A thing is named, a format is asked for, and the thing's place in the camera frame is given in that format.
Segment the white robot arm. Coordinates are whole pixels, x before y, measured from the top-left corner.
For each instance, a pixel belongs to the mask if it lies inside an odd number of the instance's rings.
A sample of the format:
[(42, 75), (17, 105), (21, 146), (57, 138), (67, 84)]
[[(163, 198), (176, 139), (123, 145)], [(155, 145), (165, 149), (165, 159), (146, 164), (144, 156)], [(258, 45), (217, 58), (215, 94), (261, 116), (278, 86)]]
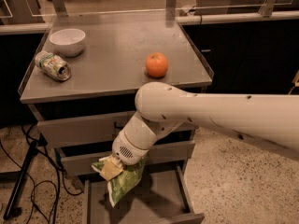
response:
[(107, 181), (137, 164), (160, 139), (183, 123), (299, 159), (299, 96), (191, 93), (150, 82), (135, 95), (136, 112), (119, 132), (100, 175)]

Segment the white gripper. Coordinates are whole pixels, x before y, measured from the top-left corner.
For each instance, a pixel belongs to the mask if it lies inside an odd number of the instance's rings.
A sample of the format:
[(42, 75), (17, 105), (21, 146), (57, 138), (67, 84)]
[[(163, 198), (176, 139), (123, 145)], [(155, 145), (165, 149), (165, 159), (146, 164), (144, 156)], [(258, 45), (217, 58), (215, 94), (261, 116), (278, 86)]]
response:
[(118, 176), (123, 171), (124, 164), (137, 164), (148, 151), (133, 146), (125, 136), (124, 132), (120, 131), (113, 141), (112, 153), (117, 157), (108, 156), (103, 160), (100, 160), (103, 164), (100, 176), (106, 181)]

